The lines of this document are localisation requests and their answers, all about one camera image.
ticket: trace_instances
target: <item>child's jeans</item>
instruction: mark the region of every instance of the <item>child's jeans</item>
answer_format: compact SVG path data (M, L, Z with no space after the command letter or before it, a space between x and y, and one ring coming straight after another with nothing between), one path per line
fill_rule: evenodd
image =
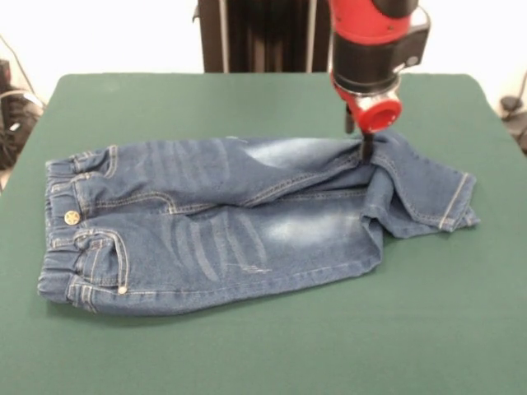
M111 146L47 164L40 294L92 312L182 314L357 277L398 238L475 225L475 178L377 133Z

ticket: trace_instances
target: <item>green tablecloth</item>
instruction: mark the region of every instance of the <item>green tablecloth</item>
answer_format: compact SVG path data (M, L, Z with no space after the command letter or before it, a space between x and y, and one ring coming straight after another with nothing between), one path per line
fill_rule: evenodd
M397 129L478 177L475 230L387 241L371 275L182 317L36 294L44 162L109 144L343 137L325 75L65 77L0 199L0 393L527 393L525 158L464 76L406 75Z

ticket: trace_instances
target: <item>jeans pocket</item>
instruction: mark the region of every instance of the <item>jeans pocket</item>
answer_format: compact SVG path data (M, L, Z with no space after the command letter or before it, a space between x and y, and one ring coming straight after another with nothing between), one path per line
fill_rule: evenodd
M81 250L77 272L85 281L100 287L127 286L128 262L119 234L112 230L92 230L76 241Z

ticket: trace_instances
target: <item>jeans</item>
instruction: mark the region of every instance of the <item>jeans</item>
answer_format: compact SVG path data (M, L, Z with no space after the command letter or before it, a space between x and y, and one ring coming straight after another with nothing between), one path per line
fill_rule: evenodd
M371 271L383 232L478 223L475 178L375 135L157 141L46 164L46 299L103 314L168 315Z

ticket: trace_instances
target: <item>waistband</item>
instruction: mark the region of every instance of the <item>waistband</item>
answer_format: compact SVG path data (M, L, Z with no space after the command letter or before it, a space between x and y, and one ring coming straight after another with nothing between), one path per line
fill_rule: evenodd
M68 287L76 275L80 249L76 234L84 229L82 208L77 199L78 156L46 163L45 190L46 253L38 291L46 299L67 303Z

